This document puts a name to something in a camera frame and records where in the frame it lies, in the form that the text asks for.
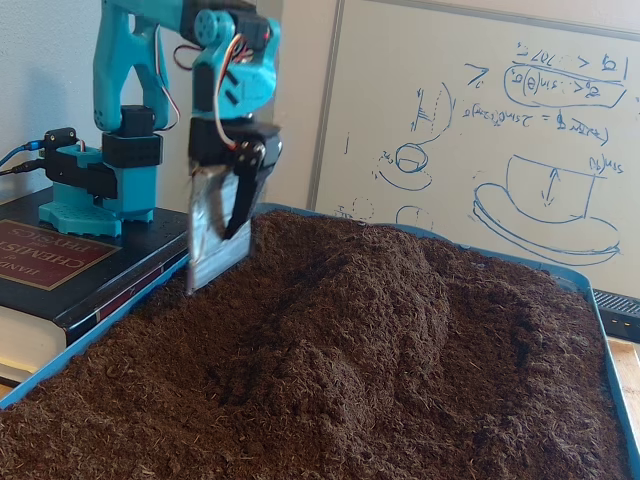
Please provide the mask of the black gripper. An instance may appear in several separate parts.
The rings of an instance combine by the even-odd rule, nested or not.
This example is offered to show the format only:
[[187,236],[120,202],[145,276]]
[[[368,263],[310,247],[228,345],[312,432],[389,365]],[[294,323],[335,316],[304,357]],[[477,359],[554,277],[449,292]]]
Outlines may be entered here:
[[212,119],[192,118],[192,171],[188,210],[188,294],[205,287],[249,254],[247,222],[280,158],[276,125],[242,118],[222,120],[225,143]]

